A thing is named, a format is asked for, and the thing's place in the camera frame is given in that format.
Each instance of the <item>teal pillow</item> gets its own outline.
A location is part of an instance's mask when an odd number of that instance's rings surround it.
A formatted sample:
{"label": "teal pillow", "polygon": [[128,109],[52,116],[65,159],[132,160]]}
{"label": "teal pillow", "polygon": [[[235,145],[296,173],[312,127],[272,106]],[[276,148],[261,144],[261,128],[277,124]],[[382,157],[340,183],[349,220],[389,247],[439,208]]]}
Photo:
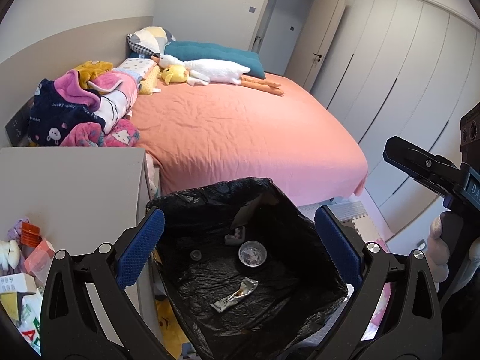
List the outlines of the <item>teal pillow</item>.
{"label": "teal pillow", "polygon": [[265,72],[263,71],[260,58],[253,51],[243,51],[215,43],[182,42],[177,40],[165,46],[165,54],[174,56],[184,62],[194,61],[195,59],[232,61],[250,68],[250,73],[247,73],[249,76],[265,79]]}

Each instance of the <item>plush doll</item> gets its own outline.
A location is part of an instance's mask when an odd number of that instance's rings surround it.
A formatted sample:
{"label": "plush doll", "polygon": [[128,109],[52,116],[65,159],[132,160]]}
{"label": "plush doll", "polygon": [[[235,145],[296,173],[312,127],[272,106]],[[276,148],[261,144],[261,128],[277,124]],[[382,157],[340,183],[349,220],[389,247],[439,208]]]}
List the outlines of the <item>plush doll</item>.
{"label": "plush doll", "polygon": [[231,61],[222,61],[217,59],[198,59],[195,61],[182,62],[178,58],[161,54],[160,57],[152,56],[161,68],[168,68],[171,65],[184,66],[189,71],[187,83],[189,85],[209,83],[230,83],[244,87],[272,93],[282,96],[284,91],[279,88],[280,84],[266,79],[257,79],[246,76],[250,68]]}
{"label": "plush doll", "polygon": [[185,83],[188,76],[188,70],[180,64],[168,66],[162,72],[162,79],[167,85],[170,85],[170,83]]}
{"label": "plush doll", "polygon": [[20,248],[17,241],[0,241],[0,271],[8,271],[9,267],[15,269],[20,262]]}
{"label": "plush doll", "polygon": [[240,76],[250,71],[249,67],[218,59],[197,59],[195,61],[182,62],[174,56],[167,54],[161,54],[160,58],[152,57],[152,59],[161,68],[167,68],[170,65],[184,66],[190,72],[191,77],[203,81],[192,81],[194,85],[195,83],[207,85],[210,82],[240,85]]}

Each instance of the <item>pillow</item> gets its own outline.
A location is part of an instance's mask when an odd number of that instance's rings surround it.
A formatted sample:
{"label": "pillow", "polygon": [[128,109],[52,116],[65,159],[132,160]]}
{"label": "pillow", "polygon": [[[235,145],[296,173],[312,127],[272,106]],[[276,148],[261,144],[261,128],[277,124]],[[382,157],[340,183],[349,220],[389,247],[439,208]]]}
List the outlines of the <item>pillow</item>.
{"label": "pillow", "polygon": [[130,77],[132,77],[135,82],[138,84],[140,84],[140,81],[143,80],[143,76],[141,76],[140,74],[138,73],[135,73],[134,71],[132,70],[127,70],[127,69],[119,69],[119,68],[115,68],[115,69],[112,69],[112,71],[119,71],[120,73],[125,73],[125,74],[128,74]]}
{"label": "pillow", "polygon": [[143,78],[146,78],[148,72],[156,65],[152,59],[141,58],[129,58],[126,59],[117,69],[126,69],[128,71],[134,71],[140,74]]}
{"label": "pillow", "polygon": [[141,59],[150,59],[152,55],[150,54],[138,54],[137,52],[135,51],[132,51],[130,53],[130,58],[141,58]]}
{"label": "pillow", "polygon": [[130,49],[138,54],[163,54],[165,46],[174,40],[175,38],[170,31],[161,27],[146,27],[131,35],[127,35]]}
{"label": "pillow", "polygon": [[153,93],[153,88],[157,87],[158,75],[160,74],[160,68],[158,65],[155,65],[153,69],[148,74],[147,78],[140,81],[140,93],[141,95],[151,95]]}
{"label": "pillow", "polygon": [[224,47],[215,43],[183,42],[177,40],[165,46],[164,54],[177,57],[180,61],[195,59],[220,59],[236,62],[250,68],[249,76],[265,79],[262,63],[258,54],[253,51],[243,51]]}

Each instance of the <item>open door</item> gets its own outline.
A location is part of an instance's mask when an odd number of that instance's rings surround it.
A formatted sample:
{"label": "open door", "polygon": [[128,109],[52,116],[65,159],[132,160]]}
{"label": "open door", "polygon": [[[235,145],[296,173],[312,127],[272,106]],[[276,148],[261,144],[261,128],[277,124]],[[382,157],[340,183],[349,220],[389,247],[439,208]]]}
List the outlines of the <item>open door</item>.
{"label": "open door", "polygon": [[347,0],[314,0],[308,19],[298,38],[290,62],[288,77],[310,91],[322,67],[333,37],[345,11]]}

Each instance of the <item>plastic cup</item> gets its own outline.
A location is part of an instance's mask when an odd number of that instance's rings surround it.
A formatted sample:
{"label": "plastic cup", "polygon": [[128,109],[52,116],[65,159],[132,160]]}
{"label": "plastic cup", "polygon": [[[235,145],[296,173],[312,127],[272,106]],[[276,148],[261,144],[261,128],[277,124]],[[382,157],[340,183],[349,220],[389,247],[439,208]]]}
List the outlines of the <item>plastic cup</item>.
{"label": "plastic cup", "polygon": [[256,268],[267,260],[267,249],[260,242],[248,241],[238,249],[238,258],[244,265]]}

